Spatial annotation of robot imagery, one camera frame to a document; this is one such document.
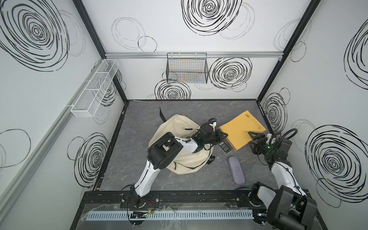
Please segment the yellow kraft notebook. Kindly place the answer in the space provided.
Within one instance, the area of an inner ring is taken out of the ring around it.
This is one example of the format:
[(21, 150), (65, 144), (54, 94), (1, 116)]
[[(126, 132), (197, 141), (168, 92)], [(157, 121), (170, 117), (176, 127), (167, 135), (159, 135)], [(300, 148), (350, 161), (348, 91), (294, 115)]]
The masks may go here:
[(252, 140), (248, 132), (263, 133), (266, 128), (249, 111), (245, 111), (222, 125), (220, 130), (228, 134), (228, 143), (238, 151)]

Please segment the cream canvas backpack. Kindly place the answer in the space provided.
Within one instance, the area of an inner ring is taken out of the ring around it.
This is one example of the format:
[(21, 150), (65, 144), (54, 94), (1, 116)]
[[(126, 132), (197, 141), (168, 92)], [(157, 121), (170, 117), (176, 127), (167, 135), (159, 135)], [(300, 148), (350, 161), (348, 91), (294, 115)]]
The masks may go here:
[(166, 119), (162, 111), (160, 118), (163, 123), (149, 142), (146, 168), (153, 172), (166, 168), (176, 174), (188, 174), (215, 160), (215, 118), (203, 125), (182, 115)]

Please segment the purple pencil case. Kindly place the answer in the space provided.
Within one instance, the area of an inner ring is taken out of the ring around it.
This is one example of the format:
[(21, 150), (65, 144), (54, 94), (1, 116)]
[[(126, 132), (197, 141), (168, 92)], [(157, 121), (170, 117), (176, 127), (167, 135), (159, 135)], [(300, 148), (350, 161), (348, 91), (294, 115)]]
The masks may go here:
[(231, 156), (228, 158), (228, 163), (234, 182), (238, 185), (244, 184), (245, 178), (239, 159), (235, 156)]

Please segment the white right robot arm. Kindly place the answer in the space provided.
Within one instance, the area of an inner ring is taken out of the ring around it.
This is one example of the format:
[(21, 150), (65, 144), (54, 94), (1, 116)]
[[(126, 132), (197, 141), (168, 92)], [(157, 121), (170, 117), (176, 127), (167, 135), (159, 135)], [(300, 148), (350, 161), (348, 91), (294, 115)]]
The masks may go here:
[(317, 212), (314, 199), (300, 187), (293, 173), (292, 165), (287, 160), (292, 145), (290, 140), (298, 133), (292, 128), (284, 135), (249, 132), (249, 142), (253, 154), (264, 156), (278, 188), (257, 182), (252, 186), (249, 199), (255, 206), (264, 204), (266, 221), (279, 230), (310, 230)]

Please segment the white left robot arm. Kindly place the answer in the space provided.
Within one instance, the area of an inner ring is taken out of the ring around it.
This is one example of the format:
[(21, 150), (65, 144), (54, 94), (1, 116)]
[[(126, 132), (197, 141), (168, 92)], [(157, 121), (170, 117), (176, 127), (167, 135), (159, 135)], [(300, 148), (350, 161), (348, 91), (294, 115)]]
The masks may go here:
[(181, 169), (191, 173), (213, 162), (213, 147), (228, 137), (215, 126), (215, 122), (207, 122), (197, 129), (186, 128), (185, 131), (194, 131), (194, 134), (184, 138), (167, 132), (149, 146), (145, 169), (130, 189), (136, 208), (145, 204), (157, 175), (171, 164), (174, 172), (180, 174)]

